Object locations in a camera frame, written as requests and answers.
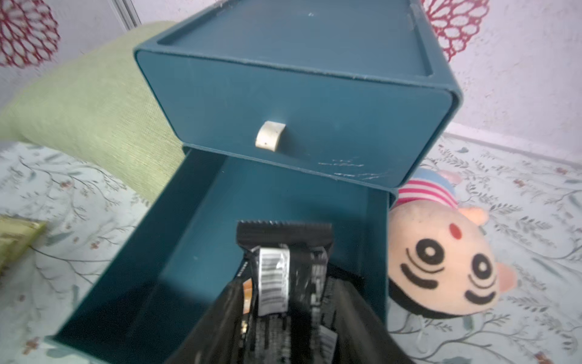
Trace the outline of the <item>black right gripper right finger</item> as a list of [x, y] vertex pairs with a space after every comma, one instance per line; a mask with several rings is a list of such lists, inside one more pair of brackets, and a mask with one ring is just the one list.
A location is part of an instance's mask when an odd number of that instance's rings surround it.
[[333, 289], [338, 334], [334, 363], [412, 363], [387, 332], [385, 325], [348, 281]]

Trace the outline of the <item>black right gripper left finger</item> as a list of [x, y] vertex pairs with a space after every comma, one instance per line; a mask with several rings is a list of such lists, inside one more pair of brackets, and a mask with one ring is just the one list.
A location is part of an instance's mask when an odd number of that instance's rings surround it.
[[241, 278], [229, 282], [180, 347], [166, 360], [179, 363], [238, 362], [244, 308]]

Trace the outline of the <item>black cookie packet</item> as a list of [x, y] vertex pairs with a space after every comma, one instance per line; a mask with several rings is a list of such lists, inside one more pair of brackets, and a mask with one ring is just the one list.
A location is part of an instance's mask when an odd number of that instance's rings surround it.
[[242, 362], [332, 362], [336, 334], [321, 324], [331, 224], [241, 221], [236, 242], [253, 284]]

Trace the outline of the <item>teal drawer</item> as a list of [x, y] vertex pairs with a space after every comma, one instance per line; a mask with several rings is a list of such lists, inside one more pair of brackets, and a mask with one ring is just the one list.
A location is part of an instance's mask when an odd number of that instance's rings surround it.
[[386, 319], [387, 214], [382, 190], [190, 150], [174, 177], [50, 344], [97, 363], [162, 363], [243, 258], [239, 221], [333, 226], [333, 265], [363, 280]]

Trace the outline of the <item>yellow-green cookie packet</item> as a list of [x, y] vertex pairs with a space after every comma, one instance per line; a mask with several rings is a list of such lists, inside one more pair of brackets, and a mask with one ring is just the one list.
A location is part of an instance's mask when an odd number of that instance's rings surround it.
[[46, 226], [46, 221], [1, 215], [1, 270], [20, 259]]

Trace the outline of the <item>teal drawer cabinet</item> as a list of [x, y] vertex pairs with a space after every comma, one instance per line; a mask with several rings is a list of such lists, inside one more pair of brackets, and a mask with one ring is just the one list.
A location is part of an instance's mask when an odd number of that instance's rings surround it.
[[223, 1], [133, 54], [186, 147], [374, 189], [462, 104], [418, 1]]

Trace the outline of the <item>round-faced plush doll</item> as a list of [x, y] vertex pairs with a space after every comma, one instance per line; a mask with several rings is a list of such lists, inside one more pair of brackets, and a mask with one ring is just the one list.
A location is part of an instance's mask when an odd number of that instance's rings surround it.
[[451, 319], [491, 309], [517, 287], [515, 270], [495, 258], [478, 207], [462, 207], [448, 171], [419, 168], [389, 213], [390, 298], [430, 319]]

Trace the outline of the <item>green cushion pillow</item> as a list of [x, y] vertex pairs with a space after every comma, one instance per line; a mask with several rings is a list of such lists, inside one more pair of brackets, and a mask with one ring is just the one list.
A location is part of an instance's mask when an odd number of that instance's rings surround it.
[[184, 154], [133, 49], [172, 26], [144, 24], [26, 86], [1, 110], [1, 139], [91, 162], [153, 203]]

